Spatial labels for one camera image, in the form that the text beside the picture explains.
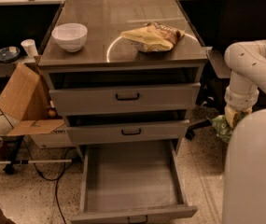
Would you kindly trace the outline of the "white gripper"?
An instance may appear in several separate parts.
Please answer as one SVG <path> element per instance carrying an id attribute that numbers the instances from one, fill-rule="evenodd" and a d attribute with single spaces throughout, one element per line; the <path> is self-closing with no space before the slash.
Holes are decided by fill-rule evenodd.
<path id="1" fill-rule="evenodd" d="M 252 113 L 251 107 L 258 98 L 259 91 L 251 94 L 239 94 L 232 91 L 230 87 L 226 88 L 224 95 L 227 104 L 225 106 L 225 118 L 231 128 L 234 128 L 241 119 Z"/>

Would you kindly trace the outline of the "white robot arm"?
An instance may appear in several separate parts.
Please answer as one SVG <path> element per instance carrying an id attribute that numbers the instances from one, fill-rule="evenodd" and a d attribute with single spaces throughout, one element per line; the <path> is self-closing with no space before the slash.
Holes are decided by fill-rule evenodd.
<path id="1" fill-rule="evenodd" d="M 253 106 L 266 93 L 266 40 L 234 43 L 225 51 L 231 69 L 228 108 Z M 222 224 L 266 224 L 266 109 L 244 117 L 233 130 L 225 164 Z"/>

